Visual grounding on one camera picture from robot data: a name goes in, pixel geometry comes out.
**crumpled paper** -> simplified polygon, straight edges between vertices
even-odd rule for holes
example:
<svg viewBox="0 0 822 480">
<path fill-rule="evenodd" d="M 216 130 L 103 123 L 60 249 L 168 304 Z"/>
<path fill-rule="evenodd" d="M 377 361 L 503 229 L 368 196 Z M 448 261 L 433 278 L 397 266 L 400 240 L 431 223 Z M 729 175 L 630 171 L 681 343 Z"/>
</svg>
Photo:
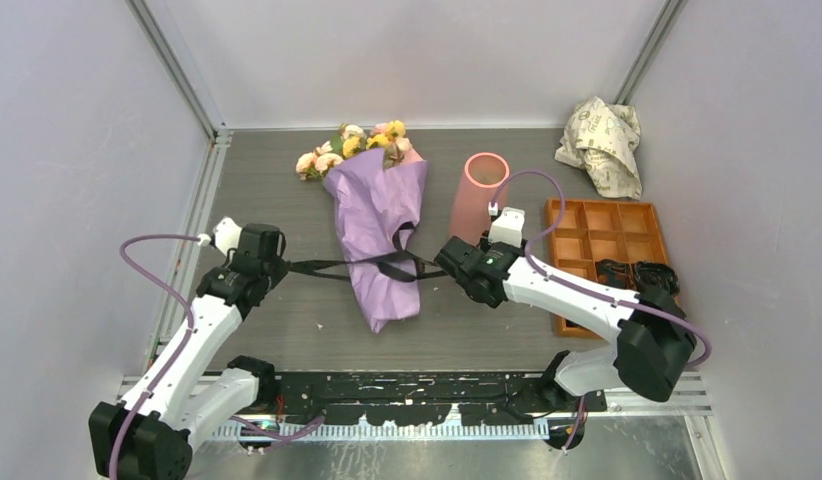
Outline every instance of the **crumpled paper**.
<svg viewBox="0 0 822 480">
<path fill-rule="evenodd" d="M 555 159 L 588 172 L 603 197 L 641 198 L 635 149 L 641 124 L 635 108 L 591 97 L 573 110 Z"/>
</svg>

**flower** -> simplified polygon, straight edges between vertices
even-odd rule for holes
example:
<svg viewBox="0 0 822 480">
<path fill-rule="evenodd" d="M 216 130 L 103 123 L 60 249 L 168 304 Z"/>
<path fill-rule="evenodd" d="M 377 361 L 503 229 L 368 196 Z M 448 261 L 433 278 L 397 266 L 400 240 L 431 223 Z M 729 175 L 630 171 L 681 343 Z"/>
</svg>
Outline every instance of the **flower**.
<svg viewBox="0 0 822 480">
<path fill-rule="evenodd" d="M 399 120 L 394 120 L 392 122 L 387 123 L 387 127 L 385 128 L 386 133 L 388 136 L 392 138 L 399 138 L 405 136 L 405 124 L 400 122 Z"/>
<path fill-rule="evenodd" d="M 363 138 L 352 136 L 343 141 L 343 158 L 350 158 L 361 151 Z"/>
<path fill-rule="evenodd" d="M 402 153 L 411 150 L 411 140 L 408 140 L 405 137 L 397 138 L 394 143 L 396 143 L 396 147 L 399 148 L 399 151 Z"/>
<path fill-rule="evenodd" d="M 319 157 L 320 155 L 331 153 L 331 141 L 328 141 L 314 149 L 314 153 Z"/>
<path fill-rule="evenodd" d="M 387 135 L 384 133 L 377 133 L 367 139 L 367 149 L 369 150 L 374 146 L 385 148 L 389 143 L 390 140 L 387 138 Z"/>
<path fill-rule="evenodd" d="M 364 129 L 358 125 L 344 124 L 340 127 L 340 136 L 343 137 L 344 140 L 348 140 L 350 137 L 363 137 Z"/>
<path fill-rule="evenodd" d="M 387 131 L 387 124 L 386 123 L 379 123 L 370 131 L 370 136 L 373 136 L 377 133 L 385 133 Z"/>
<path fill-rule="evenodd" d="M 385 168 L 390 168 L 399 165 L 401 161 L 402 152 L 399 151 L 399 147 L 396 146 L 396 143 L 391 143 L 390 145 L 388 145 L 387 148 L 385 148 Z"/>
<path fill-rule="evenodd" d="M 305 180 L 305 177 L 308 175 L 308 170 L 314 166 L 314 162 L 316 161 L 317 155 L 314 152 L 309 152 L 299 157 L 299 160 L 296 161 L 296 173 L 299 174 L 299 178 Z"/>
<path fill-rule="evenodd" d="M 314 168 L 320 173 L 326 173 L 331 167 L 339 165 L 343 162 L 343 158 L 336 153 L 325 153 L 317 158 L 314 163 Z"/>
</svg>

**white wall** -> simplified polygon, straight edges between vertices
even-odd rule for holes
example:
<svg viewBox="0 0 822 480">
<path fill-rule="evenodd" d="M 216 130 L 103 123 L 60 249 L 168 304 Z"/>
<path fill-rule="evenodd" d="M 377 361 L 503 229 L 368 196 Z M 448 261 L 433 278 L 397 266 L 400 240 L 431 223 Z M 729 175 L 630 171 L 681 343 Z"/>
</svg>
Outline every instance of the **white wall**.
<svg viewBox="0 0 822 480">
<path fill-rule="evenodd" d="M 822 1 L 688 2 L 633 104 L 737 478 L 822 478 Z"/>
<path fill-rule="evenodd" d="M 123 0 L 0 1 L 0 479 L 93 477 L 162 300 L 117 248 L 183 224 L 207 146 Z"/>
<path fill-rule="evenodd" d="M 613 100 L 664 4 L 156 1 L 233 128 L 563 125 Z"/>
</svg>

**purple wrapping paper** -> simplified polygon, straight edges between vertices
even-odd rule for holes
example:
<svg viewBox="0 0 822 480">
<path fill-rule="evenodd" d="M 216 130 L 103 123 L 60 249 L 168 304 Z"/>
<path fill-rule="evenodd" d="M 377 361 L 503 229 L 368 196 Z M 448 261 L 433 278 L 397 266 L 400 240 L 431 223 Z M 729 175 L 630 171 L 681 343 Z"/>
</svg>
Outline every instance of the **purple wrapping paper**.
<svg viewBox="0 0 822 480">
<path fill-rule="evenodd" d="M 420 223 L 428 162 L 417 155 L 406 163 L 384 169 L 383 149 L 367 150 L 332 168 L 323 185 L 335 199 L 335 228 L 346 261 L 362 260 L 396 250 L 391 239 L 405 222 Z M 410 230 L 400 232 L 404 247 Z M 415 274 L 414 263 L 397 264 Z M 420 313 L 417 282 L 393 280 L 376 265 L 349 265 L 352 289 L 361 312 L 374 333 L 391 320 Z"/>
</svg>

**wire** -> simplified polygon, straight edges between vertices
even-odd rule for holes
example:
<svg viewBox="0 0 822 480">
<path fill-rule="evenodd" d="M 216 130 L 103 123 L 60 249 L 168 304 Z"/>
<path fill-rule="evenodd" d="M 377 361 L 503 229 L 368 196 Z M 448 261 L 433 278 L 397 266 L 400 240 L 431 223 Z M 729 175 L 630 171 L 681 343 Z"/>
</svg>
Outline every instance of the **wire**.
<svg viewBox="0 0 822 480">
<path fill-rule="evenodd" d="M 632 265 L 632 278 L 638 290 L 649 286 L 666 290 L 671 296 L 679 295 L 679 277 L 668 265 L 656 262 L 637 262 Z"/>
<path fill-rule="evenodd" d="M 609 287 L 628 289 L 633 288 L 632 272 L 629 264 L 604 259 L 596 262 L 597 283 Z"/>
<path fill-rule="evenodd" d="M 518 412 L 517 409 L 514 408 L 511 401 L 514 400 L 515 398 L 517 398 L 517 396 L 520 395 L 520 393 L 522 391 L 523 391 L 523 389 L 520 389 L 520 391 L 518 391 L 517 393 L 515 393 L 515 394 L 511 395 L 510 397 L 506 398 L 505 404 L 503 405 L 503 407 L 504 407 L 503 409 L 509 415 L 511 415 L 512 417 L 514 417 L 518 420 L 537 420 L 539 418 L 544 418 L 544 417 L 547 417 L 547 416 L 552 415 L 553 413 L 555 413 L 555 410 L 550 410 L 549 412 L 542 413 L 540 415 L 529 415 L 528 413 Z"/>
<path fill-rule="evenodd" d="M 283 408 L 283 406 L 284 406 L 284 396 L 281 396 L 281 397 L 279 397 L 279 398 L 281 399 L 281 405 L 282 405 L 282 406 L 280 407 L 280 409 L 279 409 L 279 412 L 281 412 L 281 408 Z M 269 444 L 268 446 L 266 446 L 266 447 L 262 447 L 262 450 L 261 450 L 261 451 L 262 451 L 262 453 L 266 454 L 267 452 L 270 452 L 270 451 L 272 451 L 272 450 L 279 449 L 279 448 L 281 448 L 281 447 L 283 447 L 283 446 L 287 445 L 288 443 L 290 443 L 290 442 L 292 442 L 292 441 L 294 441 L 294 440 L 298 440 L 298 439 L 300 439 L 300 438 L 302 438 L 302 437 L 304 437 L 304 436 L 306 436 L 306 435 L 309 435 L 309 434 L 313 433 L 313 432 L 314 432 L 315 430 L 317 430 L 320 426 L 322 426 L 323 421 L 324 421 L 324 418 L 323 418 L 323 417 L 317 417 L 317 418 L 315 418 L 314 420 L 311 420 L 310 422 L 308 422 L 308 424 L 307 424 L 307 425 L 305 425 L 304 427 L 300 428 L 300 429 L 299 429 L 296 433 L 294 433 L 293 435 L 290 435 L 290 436 L 279 435 L 279 434 L 277 434 L 277 433 L 275 433 L 275 432 L 270 432 L 270 431 L 268 431 L 268 430 L 264 430 L 264 429 L 262 429 L 262 428 L 258 428 L 258 427 L 256 427 L 256 426 L 255 426 L 252 422 L 250 422 L 250 421 L 248 421 L 248 420 L 246 420 L 246 419 L 240 418 L 240 417 L 238 417 L 238 416 L 233 416 L 233 417 L 231 417 L 231 418 L 230 418 L 230 420 L 235 421 L 235 422 L 237 422 L 237 423 L 240 423 L 240 424 L 242 424 L 243 426 L 247 427 L 249 430 L 252 430 L 252 431 L 254 431 L 254 432 L 256 432 L 256 433 L 259 433 L 259 434 L 261 434 L 261 435 L 263 435 L 263 436 L 269 437 L 269 438 L 271 438 L 271 439 L 273 439 L 273 440 L 277 440 L 276 442 L 272 442 L 272 443 L 270 443 L 270 444 Z M 277 420 L 279 423 L 281 422 L 281 420 L 279 420 L 279 416 L 278 416 L 278 415 L 276 415 L 276 420 Z M 211 470 L 213 470 L 213 469 L 215 469 L 215 468 L 219 467 L 221 463 L 227 462 L 228 460 L 230 460 L 230 459 L 232 459 L 232 458 L 234 458 L 234 457 L 236 457 L 236 456 L 238 456 L 238 455 L 240 455 L 240 453 L 232 453 L 232 454 L 229 454 L 228 456 L 223 457 L 222 459 L 220 459 L 220 460 L 218 460 L 218 461 L 214 462 L 213 464 L 211 464 L 210 466 L 208 466 L 208 467 L 207 467 L 207 468 L 205 468 L 204 470 L 201 470 L 201 471 L 196 472 L 196 473 L 191 473 L 190 475 L 188 475 L 188 476 L 187 476 L 187 477 L 185 477 L 185 478 L 199 478 L 199 477 L 203 477 L 203 476 L 207 475 L 208 473 L 210 473 L 210 472 L 211 472 Z"/>
<path fill-rule="evenodd" d="M 683 320 L 683 319 L 681 319 L 681 318 L 679 318 L 675 315 L 672 315 L 672 314 L 667 313 L 665 311 L 659 310 L 657 308 L 653 308 L 653 307 L 650 307 L 648 305 L 642 305 L 640 303 L 630 302 L 628 300 L 618 301 L 617 299 L 615 299 L 614 297 L 612 297 L 610 295 L 604 295 L 602 293 L 595 292 L 595 291 L 593 291 L 589 288 L 585 288 L 585 287 L 583 287 L 581 285 L 578 285 L 576 283 L 573 283 L 569 280 L 565 280 L 561 277 L 557 277 L 553 274 L 547 273 L 546 270 L 544 270 L 544 268 L 541 267 L 538 264 L 535 257 L 532 255 L 532 247 L 534 247 L 535 243 L 537 243 L 539 240 L 546 237 L 547 235 L 552 233 L 553 230 L 558 228 L 558 225 L 561 224 L 561 220 L 564 219 L 564 203 L 565 203 L 564 191 L 561 189 L 561 185 L 558 184 L 558 181 L 552 175 L 550 175 L 546 172 L 540 171 L 540 170 L 522 170 L 522 171 L 514 173 L 511 176 L 509 176 L 508 178 L 506 178 L 499 185 L 499 187 L 497 187 L 496 191 L 493 194 L 493 199 L 491 199 L 490 203 L 491 203 L 492 206 L 497 205 L 497 200 L 499 199 L 499 195 L 502 193 L 502 189 L 505 188 L 505 186 L 508 185 L 508 183 L 511 182 L 512 180 L 514 180 L 515 178 L 517 178 L 521 175 L 528 175 L 528 174 L 540 175 L 540 176 L 546 178 L 547 180 L 549 180 L 550 183 L 552 183 L 552 185 L 555 187 L 555 190 L 558 192 L 558 201 L 559 201 L 558 217 L 556 217 L 555 221 L 552 222 L 552 225 L 550 225 L 549 228 L 542 231 L 541 233 L 539 233 L 535 237 L 531 238 L 528 242 L 526 242 L 526 248 L 525 248 L 526 261 L 529 263 L 529 265 L 536 272 L 541 274 L 544 278 L 547 278 L 549 280 L 557 282 L 557 283 L 559 283 L 561 285 L 564 285 L 565 287 L 568 287 L 568 288 L 570 288 L 572 290 L 575 290 L 579 293 L 582 293 L 582 294 L 587 295 L 589 297 L 593 297 L 593 298 L 596 298 L 598 300 L 602 300 L 602 301 L 605 301 L 605 302 L 608 302 L 608 303 L 611 303 L 611 304 L 621 305 L 623 307 L 631 308 L 631 309 L 634 309 L 634 310 L 639 310 L 641 312 L 648 313 L 650 315 L 654 315 L 656 317 L 667 320 L 668 322 L 673 323 L 674 325 L 677 325 L 677 326 L 691 332 L 692 334 L 699 337 L 699 339 L 702 341 L 703 353 L 702 353 L 702 355 L 700 355 L 696 359 L 689 361 L 688 362 L 688 367 L 696 367 L 697 365 L 701 365 L 703 362 L 708 360 L 708 357 L 711 356 L 711 341 L 708 339 L 705 332 L 701 328 L 699 328 L 695 325 L 692 325 L 691 323 L 688 323 L 687 321 L 685 321 L 685 320 Z"/>
<path fill-rule="evenodd" d="M 276 412 L 276 422 L 281 423 L 284 421 L 284 395 L 279 395 L 278 400 L 279 409 Z"/>
<path fill-rule="evenodd" d="M 570 448 L 570 444 L 573 443 L 573 439 L 576 438 L 576 431 L 584 424 L 582 415 L 584 415 L 585 412 L 585 396 L 582 395 L 579 397 L 579 408 L 576 410 L 576 418 L 573 420 L 573 429 L 570 430 L 570 435 L 567 437 L 567 441 L 564 442 L 564 447 L 561 448 L 564 455 L 567 455 L 567 449 Z"/>
<path fill-rule="evenodd" d="M 229 265 L 231 265 L 231 254 L 232 254 L 232 252 L 236 252 L 236 251 L 237 251 L 237 249 L 234 248 L 234 247 L 231 247 L 228 250 L 226 250 L 226 259 L 223 260 L 223 264 L 220 265 L 220 268 L 225 268 L 225 267 L 228 267 Z"/>
<path fill-rule="evenodd" d="M 140 396 L 137 399 L 137 402 L 134 404 L 133 407 L 131 407 L 131 410 L 129 410 L 128 415 L 126 415 L 126 417 L 125 417 L 125 420 L 123 420 L 122 424 L 120 425 L 119 431 L 117 431 L 117 436 L 114 439 L 114 446 L 111 449 L 111 457 L 108 461 L 108 478 L 110 480 L 117 480 L 117 470 L 118 470 L 118 467 L 119 467 L 119 454 L 120 454 L 120 450 L 122 449 L 122 444 L 125 441 L 125 436 L 128 433 L 128 428 L 131 426 L 131 422 L 134 420 L 134 417 L 137 416 L 137 412 L 140 411 L 140 407 L 142 407 L 143 403 L 146 402 L 146 400 L 148 400 L 152 396 L 152 393 L 155 391 L 155 387 L 158 386 L 158 384 L 161 382 L 161 380 L 164 378 L 164 376 L 167 374 L 167 372 L 169 372 L 170 368 L 172 368 L 173 364 L 175 364 L 176 360 L 178 360 L 178 357 L 181 355 L 181 353 L 187 347 L 187 343 L 190 341 L 190 338 L 193 335 L 194 324 L 195 324 L 195 317 L 194 317 L 194 314 L 193 314 L 193 309 L 190 308 L 190 304 L 187 303 L 187 299 L 185 299 L 180 293 L 178 293 L 178 291 L 176 289 L 174 289 L 170 285 L 167 285 L 167 283 L 165 281 L 163 281 L 160 278 L 158 278 L 157 276 L 155 276 L 155 274 L 153 274 L 149 270 L 143 268 L 143 266 L 141 266 L 139 263 L 135 262 L 134 259 L 132 259 L 128 255 L 128 252 L 126 251 L 126 249 L 129 246 L 131 246 L 135 243 L 144 242 L 144 241 L 147 241 L 147 240 L 187 240 L 187 241 L 192 241 L 192 242 L 198 242 L 199 237 L 194 237 L 194 236 L 191 236 L 191 235 L 170 234 L 170 233 L 141 235 L 139 237 L 130 238 L 130 239 L 126 240 L 125 242 L 123 242 L 122 245 L 120 245 L 120 257 L 122 257 L 122 259 L 125 261 L 125 263 L 127 263 L 135 271 L 137 271 L 138 273 L 140 273 L 141 275 L 146 277 L 150 282 L 152 282 L 155 285 L 157 285 L 158 287 L 160 287 L 162 290 L 164 290 L 167 293 L 167 295 L 171 296 L 173 299 L 175 299 L 176 302 L 178 302 L 179 305 L 181 305 L 181 307 L 184 309 L 185 316 L 187 317 L 186 318 L 187 328 L 185 329 L 184 336 L 182 336 L 181 340 L 178 343 L 178 346 L 176 346 L 176 349 L 173 351 L 172 356 L 167 359 L 167 361 L 161 367 L 161 370 L 158 371 L 158 374 L 155 375 L 152 378 L 152 380 L 149 382 L 149 385 L 146 387 L 146 390 L 140 394 Z M 231 419 L 236 421 L 236 422 L 239 422 L 239 423 L 242 423 L 242 422 L 249 423 L 246 420 L 243 420 L 242 418 L 239 418 L 239 417 L 236 417 L 236 416 L 231 417 Z M 311 422 L 309 422 L 308 425 L 305 425 L 304 427 L 300 428 L 293 435 L 290 435 L 290 436 L 277 435 L 279 437 L 279 438 L 277 438 L 277 440 L 281 440 L 281 441 L 279 442 L 279 445 L 274 445 L 274 446 L 282 447 L 282 446 L 286 445 L 287 443 L 290 443 L 293 440 L 297 440 L 299 438 L 304 437 L 305 435 L 310 434 L 311 432 L 316 430 L 320 425 L 322 425 L 323 421 L 324 421 L 323 417 L 317 417 L 314 420 L 312 420 Z M 264 430 L 261 430 L 258 427 L 255 427 L 255 428 L 258 429 L 260 432 L 265 433 L 268 437 L 276 438 L 276 437 L 273 437 L 273 436 L 270 435 L 271 432 L 265 432 Z"/>
</svg>

